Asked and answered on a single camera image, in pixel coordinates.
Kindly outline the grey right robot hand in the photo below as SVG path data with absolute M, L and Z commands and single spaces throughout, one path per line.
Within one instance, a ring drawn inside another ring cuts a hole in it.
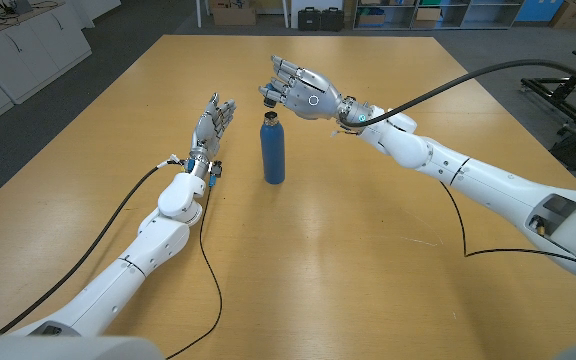
M 277 55 L 272 55 L 271 61 L 276 76 L 259 87 L 265 106 L 283 105 L 306 120 L 334 119 L 342 128 L 357 128 L 359 132 L 376 116 L 374 106 L 362 104 L 350 96 L 344 97 L 320 73 Z

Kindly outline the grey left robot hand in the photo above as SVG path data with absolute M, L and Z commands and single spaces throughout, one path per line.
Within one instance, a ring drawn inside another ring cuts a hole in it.
M 219 94 L 214 93 L 192 133 L 189 158 L 194 161 L 192 175 L 204 178 L 210 163 L 215 159 L 220 141 L 226 128 L 234 118 L 237 106 L 234 99 L 219 103 Z

